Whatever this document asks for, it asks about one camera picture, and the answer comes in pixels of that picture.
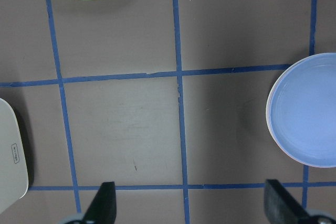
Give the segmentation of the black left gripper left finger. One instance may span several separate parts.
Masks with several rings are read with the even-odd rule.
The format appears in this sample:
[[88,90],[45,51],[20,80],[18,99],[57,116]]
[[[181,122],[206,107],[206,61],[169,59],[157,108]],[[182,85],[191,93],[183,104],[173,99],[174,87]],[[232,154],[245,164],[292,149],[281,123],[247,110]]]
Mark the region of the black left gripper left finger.
[[101,184],[85,212],[81,223],[113,224],[116,220],[116,191],[114,182]]

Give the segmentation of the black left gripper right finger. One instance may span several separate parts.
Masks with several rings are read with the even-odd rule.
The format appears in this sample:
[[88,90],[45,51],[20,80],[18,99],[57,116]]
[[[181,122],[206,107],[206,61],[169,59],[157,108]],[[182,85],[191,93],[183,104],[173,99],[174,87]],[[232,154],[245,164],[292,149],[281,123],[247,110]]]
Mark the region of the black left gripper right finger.
[[264,213],[269,223],[308,223],[310,215],[276,179],[264,187]]

